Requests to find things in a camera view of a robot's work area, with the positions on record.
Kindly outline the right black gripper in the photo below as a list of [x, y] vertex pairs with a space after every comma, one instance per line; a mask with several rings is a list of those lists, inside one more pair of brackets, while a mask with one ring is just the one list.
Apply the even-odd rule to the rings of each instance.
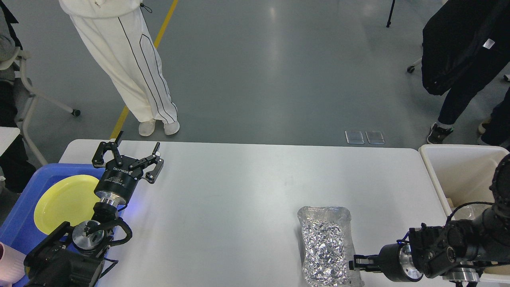
[[410, 244], [388, 244], [378, 256], [354, 256], [349, 269], [369, 273], [383, 273], [393, 282], [418, 282], [423, 273], [415, 267]]

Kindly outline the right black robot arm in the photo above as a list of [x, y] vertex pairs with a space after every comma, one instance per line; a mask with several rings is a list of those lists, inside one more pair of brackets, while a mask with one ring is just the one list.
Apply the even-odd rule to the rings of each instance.
[[418, 282], [441, 276], [461, 287], [475, 287], [483, 270], [509, 264], [509, 156], [495, 169], [489, 203], [474, 220], [453, 220], [444, 226], [410, 228], [403, 239], [381, 248], [379, 254], [355, 255], [349, 269], [383, 273], [393, 282]]

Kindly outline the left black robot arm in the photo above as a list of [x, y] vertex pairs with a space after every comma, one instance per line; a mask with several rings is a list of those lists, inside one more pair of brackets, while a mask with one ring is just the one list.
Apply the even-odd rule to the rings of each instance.
[[142, 159], [120, 154], [120, 132], [114, 141], [100, 142], [92, 158], [94, 168], [105, 171], [94, 187], [98, 198], [94, 213], [75, 226], [62, 222], [24, 260], [27, 287], [94, 287], [118, 263], [107, 252], [131, 240], [131, 227], [120, 216], [140, 180], [153, 184], [164, 160], [153, 152]]

